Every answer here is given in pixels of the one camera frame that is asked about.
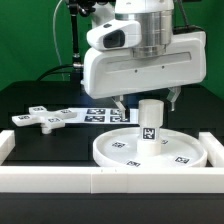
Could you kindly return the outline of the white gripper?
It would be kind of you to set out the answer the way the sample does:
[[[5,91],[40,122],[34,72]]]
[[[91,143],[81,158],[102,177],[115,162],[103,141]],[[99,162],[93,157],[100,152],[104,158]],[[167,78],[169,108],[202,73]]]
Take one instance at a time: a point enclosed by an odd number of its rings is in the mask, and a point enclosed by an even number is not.
[[[83,85],[93,99],[113,97],[127,118],[122,95],[169,88],[171,111],[182,85],[199,83],[206,75],[206,34],[203,31],[174,35],[158,57],[134,58],[131,49],[100,52],[90,48],[84,59]]]

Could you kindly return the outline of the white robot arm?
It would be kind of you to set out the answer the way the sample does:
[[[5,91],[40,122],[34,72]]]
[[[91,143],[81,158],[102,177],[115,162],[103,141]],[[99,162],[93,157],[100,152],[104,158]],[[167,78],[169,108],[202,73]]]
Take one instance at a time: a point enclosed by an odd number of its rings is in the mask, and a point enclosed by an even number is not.
[[[115,18],[87,33],[83,85],[94,98],[111,97],[122,114],[127,94],[182,85],[206,75],[206,33],[172,26],[173,0],[116,0]]]

